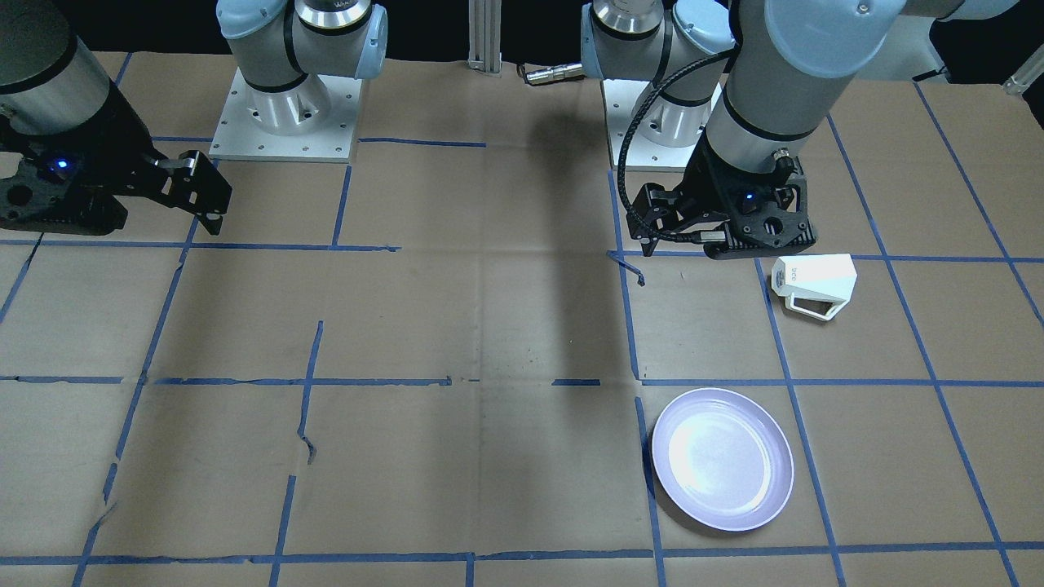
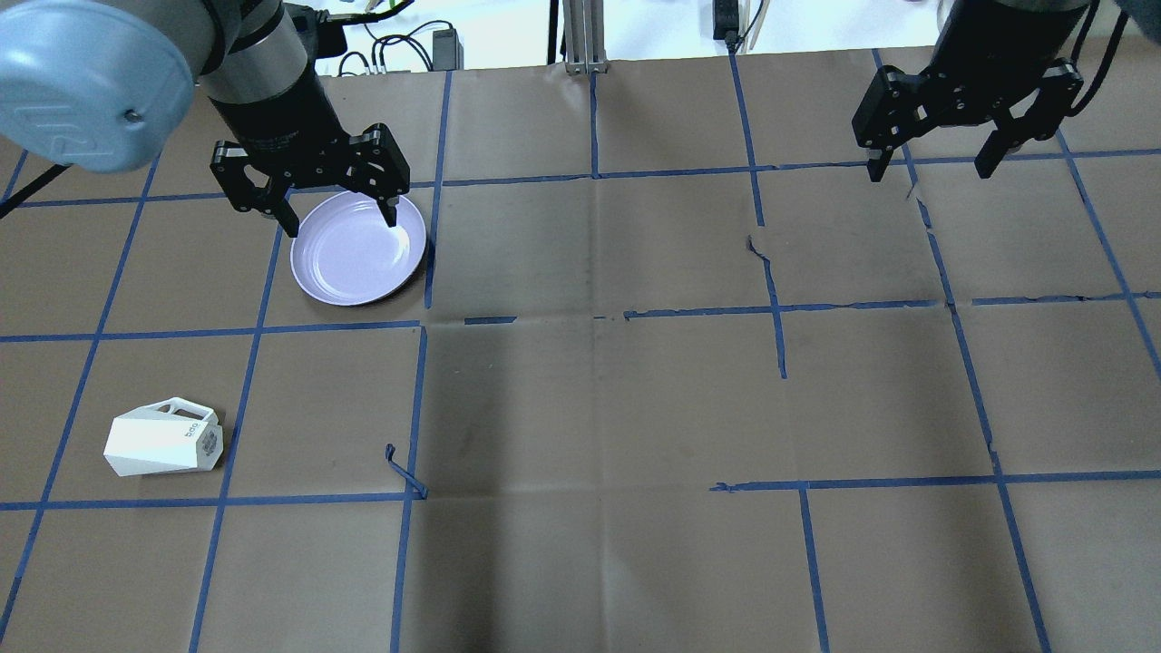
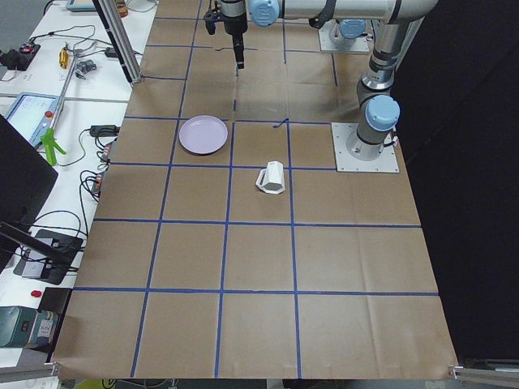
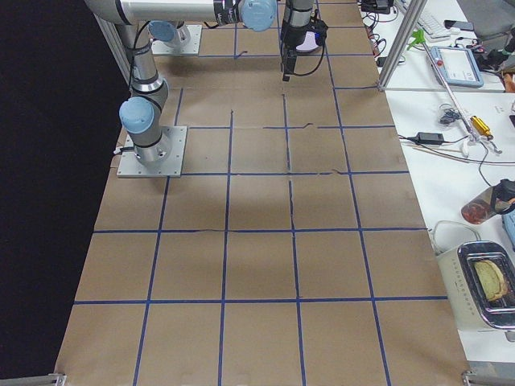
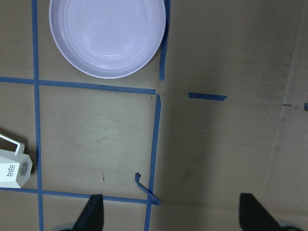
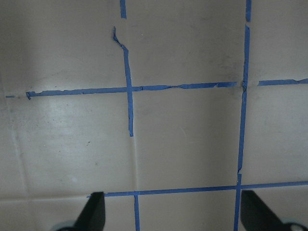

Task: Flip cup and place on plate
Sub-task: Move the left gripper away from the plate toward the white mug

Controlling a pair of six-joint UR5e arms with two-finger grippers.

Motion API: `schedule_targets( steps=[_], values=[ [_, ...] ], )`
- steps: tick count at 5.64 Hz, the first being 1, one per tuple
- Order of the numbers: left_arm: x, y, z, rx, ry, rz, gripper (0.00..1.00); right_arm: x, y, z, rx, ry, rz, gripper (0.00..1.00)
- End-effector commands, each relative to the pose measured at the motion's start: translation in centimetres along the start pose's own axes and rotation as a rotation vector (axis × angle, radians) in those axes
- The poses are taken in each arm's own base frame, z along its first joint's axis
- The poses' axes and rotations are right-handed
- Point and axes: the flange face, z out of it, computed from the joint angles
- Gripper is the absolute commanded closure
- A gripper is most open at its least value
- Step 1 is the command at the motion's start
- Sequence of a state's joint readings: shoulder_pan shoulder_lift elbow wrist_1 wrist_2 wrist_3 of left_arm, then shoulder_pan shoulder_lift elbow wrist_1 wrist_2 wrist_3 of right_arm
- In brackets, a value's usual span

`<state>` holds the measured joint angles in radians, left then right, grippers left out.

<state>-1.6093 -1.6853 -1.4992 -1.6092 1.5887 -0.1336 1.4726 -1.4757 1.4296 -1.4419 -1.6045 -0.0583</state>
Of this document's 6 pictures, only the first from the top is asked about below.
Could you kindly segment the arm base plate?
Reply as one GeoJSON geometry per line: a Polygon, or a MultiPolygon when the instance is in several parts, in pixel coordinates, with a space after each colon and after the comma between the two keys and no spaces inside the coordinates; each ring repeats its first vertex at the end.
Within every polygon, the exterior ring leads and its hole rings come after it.
{"type": "Polygon", "coordinates": [[[221,161],[350,163],[365,83],[310,75],[265,93],[232,79],[209,156],[221,161]]]}
{"type": "MultiPolygon", "coordinates": [[[[606,127],[610,142],[610,164],[617,167],[624,134],[642,100],[650,93],[650,83],[604,79],[606,127]]],[[[723,78],[716,83],[708,103],[682,107],[657,98],[631,138],[626,157],[628,170],[681,172],[695,148],[712,108],[723,93],[723,78]]]]}

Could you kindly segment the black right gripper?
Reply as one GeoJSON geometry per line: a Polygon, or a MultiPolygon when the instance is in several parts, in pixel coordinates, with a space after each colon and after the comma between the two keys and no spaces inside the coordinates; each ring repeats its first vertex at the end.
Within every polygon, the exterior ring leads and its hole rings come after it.
{"type": "Polygon", "coordinates": [[[117,198],[148,198],[197,217],[220,234],[232,186],[201,150],[164,157],[112,83],[100,110],[74,130],[30,136],[2,116],[2,152],[21,155],[1,182],[1,227],[11,231],[104,236],[128,212],[117,198]]]}

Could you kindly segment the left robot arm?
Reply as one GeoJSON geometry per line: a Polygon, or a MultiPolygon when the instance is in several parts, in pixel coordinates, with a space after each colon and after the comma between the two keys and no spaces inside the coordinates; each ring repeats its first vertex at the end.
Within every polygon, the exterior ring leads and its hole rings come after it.
{"type": "Polygon", "coordinates": [[[900,15],[984,20],[1011,1],[593,1],[582,8],[587,77],[637,79],[617,159],[630,237],[713,259],[794,255],[816,244],[799,152],[883,48],[900,15]],[[681,183],[626,193],[633,137],[655,105],[708,116],[681,183]]]}

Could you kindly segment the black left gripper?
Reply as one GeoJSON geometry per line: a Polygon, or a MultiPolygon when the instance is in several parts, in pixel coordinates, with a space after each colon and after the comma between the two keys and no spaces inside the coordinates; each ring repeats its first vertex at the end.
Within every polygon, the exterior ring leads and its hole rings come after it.
{"type": "Polygon", "coordinates": [[[683,193],[645,183],[630,204],[630,237],[644,257],[661,241],[705,245],[715,260],[797,255],[816,245],[807,215],[807,179],[789,152],[769,159],[769,171],[748,172],[699,138],[683,173],[683,193]]]}

